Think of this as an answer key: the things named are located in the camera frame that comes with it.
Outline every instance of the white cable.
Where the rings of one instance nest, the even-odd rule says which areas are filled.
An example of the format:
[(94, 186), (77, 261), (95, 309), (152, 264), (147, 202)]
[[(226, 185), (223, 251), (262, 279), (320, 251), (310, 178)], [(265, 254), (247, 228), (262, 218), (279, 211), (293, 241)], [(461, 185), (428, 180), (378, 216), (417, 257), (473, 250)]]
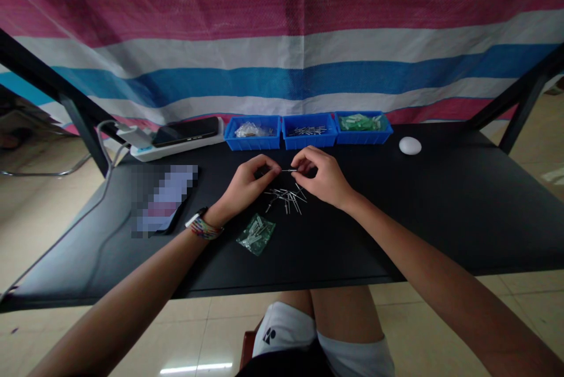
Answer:
[(98, 141), (100, 142), (100, 146), (102, 147), (102, 151), (104, 153), (104, 156), (106, 157), (106, 160), (108, 161), (108, 173), (106, 174), (106, 180), (104, 180), (103, 183), (103, 190), (102, 190), (102, 196), (100, 197), (100, 199), (93, 205), (90, 207), (90, 209), (85, 212), (72, 226), (70, 226), (66, 232), (63, 233), (63, 235), (57, 239), (57, 241), (51, 245), (51, 247), (46, 250), (43, 255), (41, 255), (37, 260), (35, 260), (35, 262), (28, 267), (27, 270), (25, 270), (21, 276), (19, 276), (14, 283), (12, 283), (10, 286), (8, 286), (8, 288), (4, 291), (4, 293), (2, 295), (0, 295), (0, 304), (2, 304), (2, 301), (4, 300), (4, 298), (10, 293), (10, 291), (19, 283), (19, 281), (21, 279), (23, 279), (27, 273), (29, 273), (33, 267), (35, 267), (37, 265), (38, 262), (40, 262), (43, 258), (45, 258), (45, 256), (47, 254), (49, 254), (53, 248), (55, 248), (59, 242), (61, 242), (88, 214), (90, 214), (92, 212), (92, 210), (94, 210), (94, 208), (96, 208), (98, 205), (100, 205), (100, 203), (104, 200), (104, 198), (106, 197), (106, 192), (108, 192), (108, 186), (110, 183), (110, 179), (112, 178), (112, 171), (116, 166), (116, 163), (118, 161), (119, 155), (121, 154), (122, 150), (126, 147), (127, 143), (124, 143), (123, 145), (121, 145), (119, 147), (119, 149), (117, 150), (116, 156), (114, 157), (113, 161), (111, 161), (110, 156), (108, 155), (108, 151), (106, 150), (106, 148), (104, 147), (104, 142), (102, 140), (102, 133), (101, 133), (101, 128), (102, 126), (108, 124), (108, 123), (117, 123), (115, 120), (104, 120), (102, 123), (100, 123), (98, 126), (96, 126), (96, 133), (98, 134)]

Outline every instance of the leg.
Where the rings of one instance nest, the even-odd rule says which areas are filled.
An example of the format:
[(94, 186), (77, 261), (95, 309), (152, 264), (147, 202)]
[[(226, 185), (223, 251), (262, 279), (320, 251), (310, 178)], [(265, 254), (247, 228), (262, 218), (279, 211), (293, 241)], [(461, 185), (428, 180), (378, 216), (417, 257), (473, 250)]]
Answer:
[(310, 292), (283, 292), (264, 314), (254, 340), (253, 357), (287, 349), (307, 349), (316, 337)]
[(277, 301), (294, 307), (315, 319), (313, 314), (313, 302), (309, 290), (282, 292)]
[(311, 291), (317, 331), (341, 342), (367, 344), (384, 339), (368, 286)]
[(394, 375), (368, 286), (311, 290), (319, 343), (336, 376)]

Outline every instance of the logo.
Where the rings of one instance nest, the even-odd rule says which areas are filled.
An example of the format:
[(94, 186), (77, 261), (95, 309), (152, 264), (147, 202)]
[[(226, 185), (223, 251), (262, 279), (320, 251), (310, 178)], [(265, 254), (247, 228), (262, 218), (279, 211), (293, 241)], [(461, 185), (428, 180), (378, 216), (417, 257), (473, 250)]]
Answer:
[(270, 339), (274, 339), (275, 337), (276, 337), (276, 330), (271, 331), (271, 329), (269, 327), (268, 330), (266, 331), (266, 333), (263, 336), (263, 342), (270, 345)]

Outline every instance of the tiled floor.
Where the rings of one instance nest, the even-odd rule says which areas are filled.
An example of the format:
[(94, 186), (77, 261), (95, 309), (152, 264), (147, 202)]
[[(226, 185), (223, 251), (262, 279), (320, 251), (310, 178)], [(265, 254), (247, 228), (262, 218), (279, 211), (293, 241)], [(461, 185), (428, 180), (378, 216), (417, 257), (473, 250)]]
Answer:
[[(562, 123), (564, 97), (542, 96), (511, 156), (564, 200), (564, 173), (558, 175), (564, 170)], [(85, 152), (79, 139), (36, 138), (25, 149), (0, 157), (0, 166), (18, 171), (61, 171)], [(2, 289), (61, 235), (101, 182), (91, 160), (62, 179), (0, 176)], [(564, 358), (564, 270), (480, 280)], [(398, 376), (487, 375), (473, 353), (409, 283), (375, 285), (371, 291)], [(266, 293), (170, 301), (113, 375), (153, 377), (164, 368), (214, 363), (232, 363), (232, 367), (177, 375), (234, 375), (244, 332), (257, 326), (276, 296)], [(0, 375), (26, 375), (87, 310), (61, 308), (0, 315)]]

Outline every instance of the left hand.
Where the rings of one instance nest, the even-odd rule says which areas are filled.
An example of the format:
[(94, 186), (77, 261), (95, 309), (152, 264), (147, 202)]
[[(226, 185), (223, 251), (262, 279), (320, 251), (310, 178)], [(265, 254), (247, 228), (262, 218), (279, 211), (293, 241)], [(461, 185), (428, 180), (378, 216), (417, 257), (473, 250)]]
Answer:
[[(255, 172), (263, 166), (269, 166), (270, 171), (260, 179), (255, 179)], [(225, 193), (206, 213), (205, 221), (215, 227), (224, 226), (258, 198), (281, 171), (278, 163), (264, 154), (241, 164)]]

